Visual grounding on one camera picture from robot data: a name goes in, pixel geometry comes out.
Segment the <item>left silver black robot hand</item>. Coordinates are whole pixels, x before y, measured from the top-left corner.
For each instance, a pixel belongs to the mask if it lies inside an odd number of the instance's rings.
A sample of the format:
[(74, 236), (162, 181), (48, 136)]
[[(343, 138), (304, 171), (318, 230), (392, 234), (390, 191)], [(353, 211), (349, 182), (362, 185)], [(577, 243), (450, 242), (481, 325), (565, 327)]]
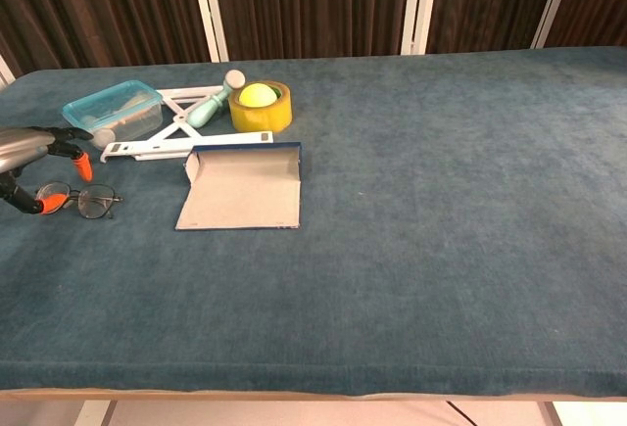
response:
[(17, 177), (29, 164), (52, 155), (71, 159), (79, 176), (91, 182), (89, 156), (72, 140), (92, 138), (91, 133), (77, 127), (2, 127), (1, 198), (22, 213), (52, 213), (63, 201), (53, 197), (36, 199), (17, 183)]

